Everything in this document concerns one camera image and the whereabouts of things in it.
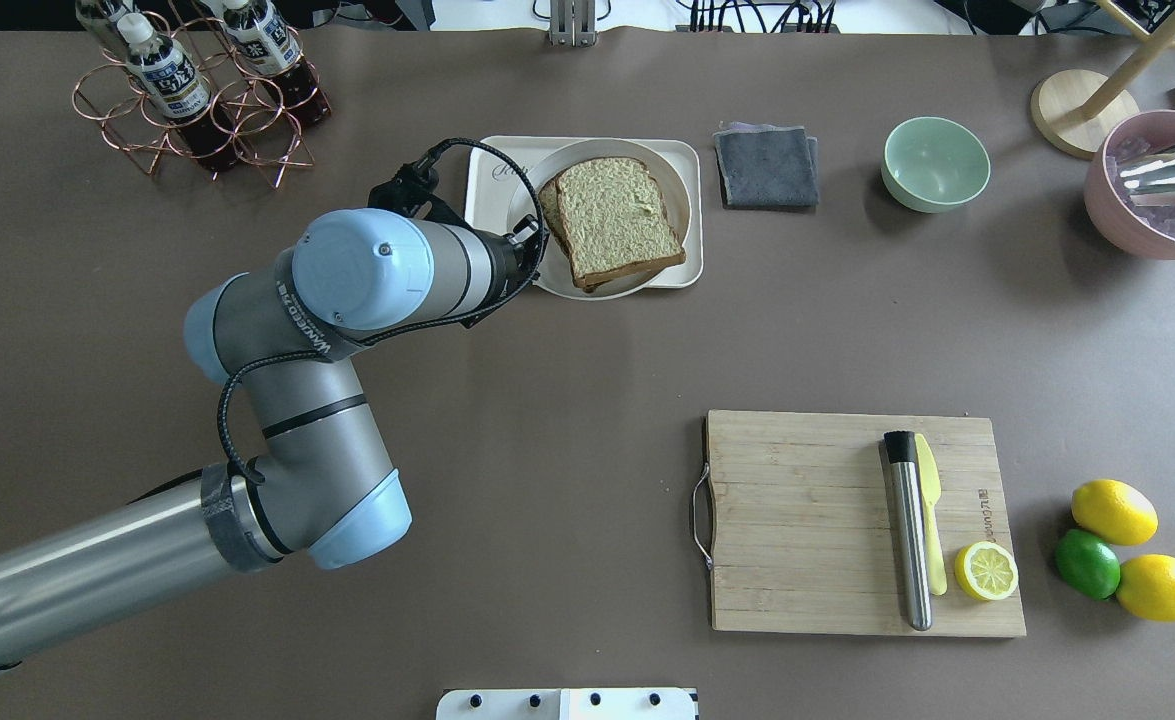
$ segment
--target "lemon half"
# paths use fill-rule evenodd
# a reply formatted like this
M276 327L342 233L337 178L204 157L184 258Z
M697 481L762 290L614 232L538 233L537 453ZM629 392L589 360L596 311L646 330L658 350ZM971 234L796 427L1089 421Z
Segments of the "lemon half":
M1018 588L1018 563L994 541L976 541L956 556L956 583L978 600L1003 600Z

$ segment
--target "toast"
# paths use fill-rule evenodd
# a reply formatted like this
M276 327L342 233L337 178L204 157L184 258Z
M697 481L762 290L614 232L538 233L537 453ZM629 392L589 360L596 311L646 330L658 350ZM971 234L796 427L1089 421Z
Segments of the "toast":
M575 287L684 263L663 193L636 159L592 159L573 164L538 191L548 226L569 257Z

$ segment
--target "plastic knife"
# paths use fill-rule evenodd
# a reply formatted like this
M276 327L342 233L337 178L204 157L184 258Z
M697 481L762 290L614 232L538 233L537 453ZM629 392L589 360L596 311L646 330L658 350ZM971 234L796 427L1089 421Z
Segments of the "plastic knife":
M929 442L916 433L916 465L920 469L920 498L925 505L925 565L929 578L929 592L947 592L947 566L944 565L944 545L938 539L938 516L934 506L944 497L944 483L938 478L938 462Z

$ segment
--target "ceramic bowl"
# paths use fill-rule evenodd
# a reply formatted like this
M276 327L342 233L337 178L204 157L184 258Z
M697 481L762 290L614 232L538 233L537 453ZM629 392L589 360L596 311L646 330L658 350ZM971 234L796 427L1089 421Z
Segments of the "ceramic bowl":
M947 117L913 117L885 139L880 177L907 208L945 213L983 191L991 160L965 126Z
M1113 245L1154 260L1175 260L1175 237L1148 227L1116 193L1107 177L1108 152L1128 137L1142 137L1154 149L1175 143L1175 110L1148 110L1128 117L1108 133L1085 176L1085 209L1089 220Z

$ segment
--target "brown table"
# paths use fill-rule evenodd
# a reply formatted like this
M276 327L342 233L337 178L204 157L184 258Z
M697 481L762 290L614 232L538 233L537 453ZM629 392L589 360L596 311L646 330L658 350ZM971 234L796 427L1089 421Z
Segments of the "brown table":
M613 302L529 291L358 369L400 464L403 541L304 557L33 657L0 716L432 716L446 688L677 684L703 716L1173 716L1175 625L1050 568L1070 490L1141 486L1175 556L1175 263L1108 245L1085 163L1032 129L1032 87L1112 72L1107 38L701 38L531 31L304 35L335 119L318 167L146 179L72 114L83 35L0 33L0 552L220 457L186 308L363 206L441 137L677 137L701 160L706 271ZM1175 106L1175 54L1132 87ZM961 211L895 206L881 141L940 114L982 137ZM804 123L814 213L720 208L720 122ZM441 166L462 206L465 153ZM716 633L689 540L710 409L994 420L1022 570L1013 641ZM251 443L247 411L236 433Z

